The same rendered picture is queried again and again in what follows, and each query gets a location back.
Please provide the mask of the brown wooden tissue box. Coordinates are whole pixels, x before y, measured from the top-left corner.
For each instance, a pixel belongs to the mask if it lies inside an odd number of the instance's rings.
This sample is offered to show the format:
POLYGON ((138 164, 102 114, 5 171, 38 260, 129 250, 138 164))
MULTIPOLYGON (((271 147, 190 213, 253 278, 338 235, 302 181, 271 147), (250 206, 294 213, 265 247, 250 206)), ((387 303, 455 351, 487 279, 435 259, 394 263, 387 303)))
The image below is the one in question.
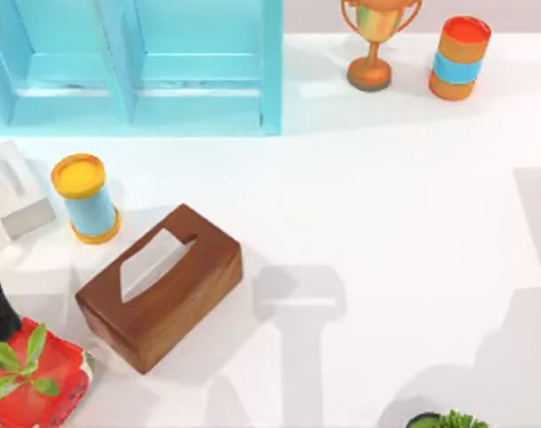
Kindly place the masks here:
POLYGON ((181 204, 85 284, 76 301, 91 330, 137 372, 164 358, 242 280, 242 248, 181 204), (120 268, 160 232, 190 250, 149 290, 124 302, 120 268))

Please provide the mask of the light blue rack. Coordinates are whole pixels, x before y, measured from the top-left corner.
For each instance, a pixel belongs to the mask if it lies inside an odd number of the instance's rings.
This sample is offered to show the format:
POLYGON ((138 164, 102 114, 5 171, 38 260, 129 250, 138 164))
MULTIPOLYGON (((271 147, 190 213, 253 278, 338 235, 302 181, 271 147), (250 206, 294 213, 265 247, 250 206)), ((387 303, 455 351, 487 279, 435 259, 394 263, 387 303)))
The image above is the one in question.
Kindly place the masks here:
POLYGON ((0 136, 282 129, 283 0, 0 0, 0 136))

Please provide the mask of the blue can with yellow lid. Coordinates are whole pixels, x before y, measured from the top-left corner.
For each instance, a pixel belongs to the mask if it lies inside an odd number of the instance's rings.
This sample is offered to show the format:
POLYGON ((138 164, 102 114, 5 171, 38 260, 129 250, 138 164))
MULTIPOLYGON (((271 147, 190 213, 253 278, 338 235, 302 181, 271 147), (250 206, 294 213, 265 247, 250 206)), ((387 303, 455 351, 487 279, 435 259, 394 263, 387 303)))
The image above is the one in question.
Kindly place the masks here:
POLYGON ((89 153, 71 154, 53 167, 51 181, 65 202, 79 241, 106 243, 118 233, 119 211, 106 187, 106 172, 99 158, 89 153))

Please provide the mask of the golden trophy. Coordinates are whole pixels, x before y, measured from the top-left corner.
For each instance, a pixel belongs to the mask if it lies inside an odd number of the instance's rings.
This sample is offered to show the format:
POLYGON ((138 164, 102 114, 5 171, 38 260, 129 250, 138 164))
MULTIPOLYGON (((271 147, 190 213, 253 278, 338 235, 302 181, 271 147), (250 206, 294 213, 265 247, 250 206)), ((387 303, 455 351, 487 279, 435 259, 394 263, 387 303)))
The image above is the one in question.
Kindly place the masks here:
POLYGON ((391 83, 392 69, 379 57, 381 44, 408 27, 423 0, 340 0, 344 21, 369 45, 368 54, 352 61, 347 80, 360 91, 377 92, 391 83))

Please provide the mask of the orange can with blue band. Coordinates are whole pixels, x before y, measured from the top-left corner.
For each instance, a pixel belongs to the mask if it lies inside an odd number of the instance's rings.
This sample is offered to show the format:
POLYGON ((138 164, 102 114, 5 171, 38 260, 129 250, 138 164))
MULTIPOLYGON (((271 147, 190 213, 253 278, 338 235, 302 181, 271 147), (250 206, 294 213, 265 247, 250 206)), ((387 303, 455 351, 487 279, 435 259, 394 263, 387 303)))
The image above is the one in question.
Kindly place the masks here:
POLYGON ((429 79, 434 95, 448 101, 471 95, 491 34, 486 22, 472 16, 457 15, 445 21, 429 79))

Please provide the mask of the white tissue box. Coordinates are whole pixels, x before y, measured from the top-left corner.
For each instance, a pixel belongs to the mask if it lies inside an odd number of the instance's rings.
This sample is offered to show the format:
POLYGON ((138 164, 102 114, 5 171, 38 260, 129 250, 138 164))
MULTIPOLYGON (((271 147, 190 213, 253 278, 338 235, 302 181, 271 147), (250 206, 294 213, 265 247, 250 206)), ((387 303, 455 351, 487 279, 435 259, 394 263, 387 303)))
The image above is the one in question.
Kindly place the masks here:
POLYGON ((46 191, 16 144, 0 144, 0 225, 11 241, 55 220, 46 191))

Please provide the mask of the green plant in dark pot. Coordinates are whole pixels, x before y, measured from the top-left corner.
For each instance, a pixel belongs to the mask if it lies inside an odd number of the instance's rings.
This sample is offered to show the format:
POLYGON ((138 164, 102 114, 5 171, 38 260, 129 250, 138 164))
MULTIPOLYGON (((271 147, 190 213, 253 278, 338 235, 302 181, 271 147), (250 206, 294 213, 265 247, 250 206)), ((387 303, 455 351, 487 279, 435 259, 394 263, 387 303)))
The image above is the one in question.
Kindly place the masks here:
POLYGON ((450 410, 447 414, 421 413, 410 419, 406 428, 489 428, 489 425, 475 416, 450 410))

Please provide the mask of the red plant pot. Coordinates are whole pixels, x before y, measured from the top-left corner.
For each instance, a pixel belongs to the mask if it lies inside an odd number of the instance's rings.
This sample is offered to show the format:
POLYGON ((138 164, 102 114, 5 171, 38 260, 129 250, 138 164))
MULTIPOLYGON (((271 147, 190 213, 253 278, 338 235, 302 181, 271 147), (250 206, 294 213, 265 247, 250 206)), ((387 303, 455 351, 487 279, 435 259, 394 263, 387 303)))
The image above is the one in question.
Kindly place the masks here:
POLYGON ((90 352, 24 317, 0 342, 0 428, 60 428, 93 377, 90 352))

